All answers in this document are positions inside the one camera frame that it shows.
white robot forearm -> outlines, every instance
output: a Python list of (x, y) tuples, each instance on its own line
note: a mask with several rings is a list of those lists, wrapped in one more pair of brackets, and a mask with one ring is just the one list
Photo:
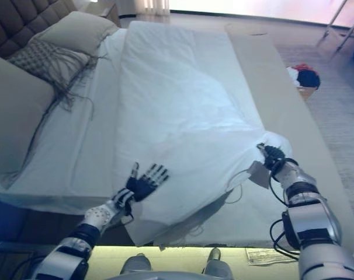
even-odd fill
[(341, 227), (316, 180), (293, 159), (279, 158), (276, 148), (258, 148), (270, 175), (284, 189), (287, 210), (282, 213), (283, 227), (288, 243), (300, 250), (300, 279), (354, 280), (354, 257), (341, 247)]

beige pillow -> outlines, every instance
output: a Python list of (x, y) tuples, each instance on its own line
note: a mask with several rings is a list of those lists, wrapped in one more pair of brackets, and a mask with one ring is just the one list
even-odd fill
[(48, 83), (0, 58), (0, 174), (21, 170), (53, 100)]
[(33, 39), (73, 51), (95, 55), (100, 42), (119, 28), (111, 21), (82, 12), (71, 12)]

curtain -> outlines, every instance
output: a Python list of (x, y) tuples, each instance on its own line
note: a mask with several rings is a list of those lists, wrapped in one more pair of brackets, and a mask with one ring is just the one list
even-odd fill
[(169, 0), (135, 0), (137, 14), (160, 15), (169, 14)]

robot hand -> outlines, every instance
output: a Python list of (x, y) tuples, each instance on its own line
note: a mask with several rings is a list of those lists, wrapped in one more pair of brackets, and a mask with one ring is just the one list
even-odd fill
[(163, 165), (153, 164), (145, 174), (137, 179), (139, 164), (136, 162), (125, 188), (134, 193), (135, 201), (142, 201), (169, 178), (168, 170)]

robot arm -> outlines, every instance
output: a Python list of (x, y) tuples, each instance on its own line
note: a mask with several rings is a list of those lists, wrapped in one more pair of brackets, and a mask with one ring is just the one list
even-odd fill
[(339, 222), (316, 180), (280, 150), (258, 145), (265, 156), (270, 176), (281, 184), (287, 210), (282, 213), (288, 243), (300, 250), (299, 275), (302, 280), (354, 280), (354, 257), (341, 247)]
[(139, 164), (135, 163), (126, 187), (103, 205), (86, 211), (84, 220), (41, 262), (32, 279), (82, 280), (89, 268), (88, 260), (102, 233), (131, 215), (131, 205), (142, 201), (168, 179), (163, 166), (152, 165), (137, 179)]

